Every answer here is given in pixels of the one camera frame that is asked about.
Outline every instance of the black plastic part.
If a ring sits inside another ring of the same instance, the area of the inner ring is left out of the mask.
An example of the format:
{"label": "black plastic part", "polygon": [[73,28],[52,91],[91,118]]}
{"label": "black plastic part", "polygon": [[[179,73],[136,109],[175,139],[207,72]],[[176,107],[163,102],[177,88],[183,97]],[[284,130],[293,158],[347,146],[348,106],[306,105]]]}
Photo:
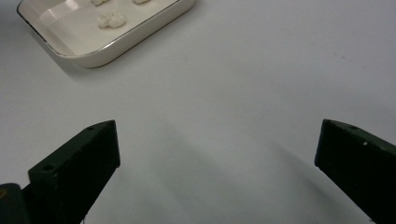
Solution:
{"label": "black plastic part", "polygon": [[31,224],[21,188],[17,184],[0,185],[0,224]]}
{"label": "black plastic part", "polygon": [[323,120],[315,165],[375,223],[396,223],[396,146]]}
{"label": "black plastic part", "polygon": [[0,214],[7,210],[25,222],[0,217],[0,224],[79,224],[119,166],[115,121],[92,125],[30,169],[25,189],[11,186],[12,198],[0,198]]}

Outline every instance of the white tray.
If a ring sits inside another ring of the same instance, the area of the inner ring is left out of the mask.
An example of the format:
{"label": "white tray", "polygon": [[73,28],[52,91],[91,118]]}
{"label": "white tray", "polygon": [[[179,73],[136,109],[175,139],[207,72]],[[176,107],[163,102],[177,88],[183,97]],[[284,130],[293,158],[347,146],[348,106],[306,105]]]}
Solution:
{"label": "white tray", "polygon": [[[192,7],[194,0],[23,0],[17,11],[59,57],[83,67],[109,63]],[[100,29],[97,18],[118,11],[127,22]]]}

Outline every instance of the white food piece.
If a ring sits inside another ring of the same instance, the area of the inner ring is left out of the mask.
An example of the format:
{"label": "white food piece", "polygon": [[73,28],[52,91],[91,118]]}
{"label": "white food piece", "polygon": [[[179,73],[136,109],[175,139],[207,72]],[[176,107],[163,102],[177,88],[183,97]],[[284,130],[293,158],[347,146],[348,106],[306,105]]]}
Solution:
{"label": "white food piece", "polygon": [[125,24],[125,22],[126,22],[125,16],[120,13],[116,13],[108,22],[108,25],[111,26],[112,28],[117,28]]}
{"label": "white food piece", "polygon": [[97,7],[102,5],[102,3],[107,2],[108,0],[92,0],[92,3]]}
{"label": "white food piece", "polygon": [[118,28],[125,24],[126,17],[120,12],[109,12],[105,15],[98,17],[97,21],[98,26],[101,29],[105,29],[107,27]]}
{"label": "white food piece", "polygon": [[134,0],[134,2],[136,3],[136,4],[142,4],[142,3],[145,3],[145,2],[148,2],[149,0]]}

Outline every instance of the small white object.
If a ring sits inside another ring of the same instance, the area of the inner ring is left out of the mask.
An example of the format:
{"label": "small white object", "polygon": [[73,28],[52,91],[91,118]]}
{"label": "small white object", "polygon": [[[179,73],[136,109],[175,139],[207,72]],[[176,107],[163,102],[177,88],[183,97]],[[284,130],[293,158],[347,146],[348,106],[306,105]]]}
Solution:
{"label": "small white object", "polygon": [[125,22],[126,22],[126,18],[124,15],[120,13],[115,13],[108,22],[108,25],[112,28],[117,28],[125,24]]}
{"label": "small white object", "polygon": [[92,3],[97,7],[107,2],[108,0],[92,0]]}
{"label": "small white object", "polygon": [[142,4],[142,3],[145,3],[145,2],[148,2],[149,0],[134,0],[134,2],[136,3],[136,4]]}
{"label": "small white object", "polygon": [[109,12],[105,15],[98,17],[99,28],[105,29],[107,27],[118,28],[125,24],[126,17],[120,12]]}

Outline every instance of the screw hole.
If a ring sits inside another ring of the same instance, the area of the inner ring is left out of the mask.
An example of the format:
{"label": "screw hole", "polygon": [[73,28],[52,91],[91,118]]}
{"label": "screw hole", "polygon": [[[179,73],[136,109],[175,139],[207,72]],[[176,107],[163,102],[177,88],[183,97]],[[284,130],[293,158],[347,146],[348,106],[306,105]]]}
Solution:
{"label": "screw hole", "polygon": [[54,169],[55,169],[55,165],[54,164],[48,164],[48,165],[45,165],[43,167],[43,171],[44,172],[50,172],[50,171],[53,171]]}

